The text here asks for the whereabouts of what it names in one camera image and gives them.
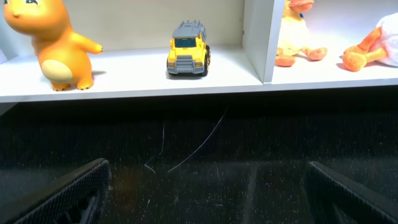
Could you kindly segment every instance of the gray truck roof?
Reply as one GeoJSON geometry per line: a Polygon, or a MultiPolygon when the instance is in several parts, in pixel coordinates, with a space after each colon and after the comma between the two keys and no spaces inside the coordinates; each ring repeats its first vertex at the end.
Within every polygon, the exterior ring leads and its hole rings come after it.
{"type": "Polygon", "coordinates": [[[174,31],[173,38],[197,37],[200,33],[203,34],[203,41],[206,41],[205,26],[201,24],[200,21],[183,21],[180,26],[174,31]]]}

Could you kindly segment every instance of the figurine foot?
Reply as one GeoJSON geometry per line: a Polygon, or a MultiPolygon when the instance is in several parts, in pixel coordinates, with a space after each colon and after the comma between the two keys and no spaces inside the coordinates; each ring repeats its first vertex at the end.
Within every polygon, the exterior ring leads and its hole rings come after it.
{"type": "Polygon", "coordinates": [[[344,54],[347,53],[357,53],[357,54],[366,54],[369,52],[369,49],[362,49],[360,46],[355,45],[352,47],[349,47],[347,50],[344,51],[344,54]]]}
{"type": "Polygon", "coordinates": [[[63,91],[70,87],[70,84],[51,83],[54,91],[63,91]]]}
{"type": "Polygon", "coordinates": [[[77,88],[79,90],[88,90],[89,88],[91,88],[94,85],[94,81],[93,78],[86,78],[86,79],[82,79],[77,83],[77,88]]]}
{"type": "Polygon", "coordinates": [[[328,49],[326,47],[321,47],[310,52],[308,56],[311,60],[322,60],[328,54],[328,49]]]}
{"type": "Polygon", "coordinates": [[[278,55],[275,59],[275,64],[281,67],[291,67],[296,62],[296,58],[290,55],[278,55]]]}
{"type": "Polygon", "coordinates": [[[357,72],[365,67],[368,61],[366,60],[365,55],[350,52],[343,55],[343,63],[348,70],[357,72]]]}

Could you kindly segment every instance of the plush toy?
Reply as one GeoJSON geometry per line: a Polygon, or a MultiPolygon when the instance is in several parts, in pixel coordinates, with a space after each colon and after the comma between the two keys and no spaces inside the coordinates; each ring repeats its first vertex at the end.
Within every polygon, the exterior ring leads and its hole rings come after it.
{"type": "Polygon", "coordinates": [[[353,72],[373,61],[398,67],[398,13],[382,18],[360,44],[348,48],[343,55],[345,67],[353,72]]]}
{"type": "Polygon", "coordinates": [[[303,18],[313,6],[313,0],[285,0],[284,14],[279,32],[278,50],[275,64],[291,67],[299,52],[303,52],[311,60],[322,60],[328,53],[327,48],[311,49],[309,31],[303,18]]]}
{"type": "Polygon", "coordinates": [[[77,83],[79,90],[93,86],[88,53],[100,54],[101,45],[75,33],[62,0],[4,0],[11,28],[32,37],[40,67],[55,91],[77,83]]]}

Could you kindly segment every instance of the toy truck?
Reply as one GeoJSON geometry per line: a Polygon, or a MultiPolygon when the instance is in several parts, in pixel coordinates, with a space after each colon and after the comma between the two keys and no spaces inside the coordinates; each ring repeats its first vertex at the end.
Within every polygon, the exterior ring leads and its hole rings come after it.
{"type": "Polygon", "coordinates": [[[206,29],[200,21],[182,22],[170,41],[167,72],[170,75],[207,76],[211,52],[206,39],[206,29]]]}

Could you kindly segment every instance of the orange dinosaur toy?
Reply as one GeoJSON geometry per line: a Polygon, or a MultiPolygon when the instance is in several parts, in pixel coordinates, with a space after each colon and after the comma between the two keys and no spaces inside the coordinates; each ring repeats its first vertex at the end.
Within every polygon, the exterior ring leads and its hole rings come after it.
{"type": "Polygon", "coordinates": [[[398,67],[398,13],[383,17],[360,44],[344,51],[344,66],[352,71],[361,70],[369,62],[378,61],[398,67]]]}
{"type": "Polygon", "coordinates": [[[77,83],[79,90],[93,86],[87,53],[103,48],[75,33],[62,0],[4,0],[4,15],[11,28],[32,37],[32,45],[46,78],[55,91],[77,83]]]}
{"type": "Polygon", "coordinates": [[[301,12],[307,12],[313,6],[314,0],[285,0],[284,14],[280,25],[278,50],[275,64],[291,67],[297,55],[303,52],[311,60],[322,60],[328,53],[325,47],[311,49],[310,33],[301,12]]]}

